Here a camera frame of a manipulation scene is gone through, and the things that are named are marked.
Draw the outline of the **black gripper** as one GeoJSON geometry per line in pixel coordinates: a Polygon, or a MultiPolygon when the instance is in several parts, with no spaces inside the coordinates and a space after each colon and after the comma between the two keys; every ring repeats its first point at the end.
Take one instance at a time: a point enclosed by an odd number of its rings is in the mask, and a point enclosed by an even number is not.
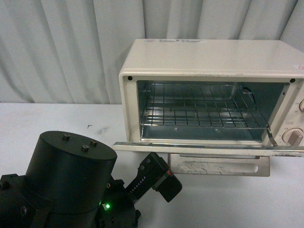
{"type": "Polygon", "coordinates": [[[182,184],[170,166],[157,153],[151,152],[140,163],[134,180],[124,187],[123,180],[109,179],[95,216],[96,228],[136,228],[141,216],[136,203],[150,188],[170,202],[182,190],[182,184]]]}

